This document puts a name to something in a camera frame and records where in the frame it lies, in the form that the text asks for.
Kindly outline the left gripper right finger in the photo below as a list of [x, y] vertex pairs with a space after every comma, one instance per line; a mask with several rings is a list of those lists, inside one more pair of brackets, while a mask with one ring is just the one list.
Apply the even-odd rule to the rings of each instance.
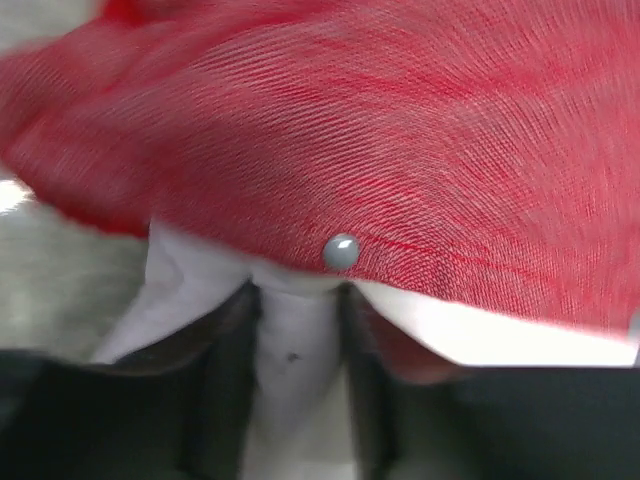
[[339, 292], [364, 479], [635, 479], [639, 373], [460, 367]]

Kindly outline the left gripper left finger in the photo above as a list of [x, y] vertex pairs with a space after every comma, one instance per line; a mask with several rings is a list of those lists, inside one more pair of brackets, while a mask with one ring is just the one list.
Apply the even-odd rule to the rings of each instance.
[[242, 286], [169, 338], [106, 366], [1, 354], [5, 479], [235, 479], [259, 312]]

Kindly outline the white pillow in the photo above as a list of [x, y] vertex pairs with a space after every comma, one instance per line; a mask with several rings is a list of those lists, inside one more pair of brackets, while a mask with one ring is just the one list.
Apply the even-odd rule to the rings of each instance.
[[[340, 365], [339, 280], [307, 276], [153, 224], [137, 298], [94, 354], [116, 362], [219, 307], [244, 282], [261, 296], [254, 412], [268, 442], [289, 436]], [[464, 366], [628, 367], [637, 339], [602, 338], [359, 282], [374, 308], [412, 339]]]

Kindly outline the red pillowcase with grey print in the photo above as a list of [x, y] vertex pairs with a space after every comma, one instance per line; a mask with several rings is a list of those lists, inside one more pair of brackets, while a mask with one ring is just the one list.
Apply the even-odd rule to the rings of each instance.
[[638, 358], [635, 1], [109, 1], [3, 55], [1, 162], [155, 244], [106, 357], [273, 271], [458, 365]]

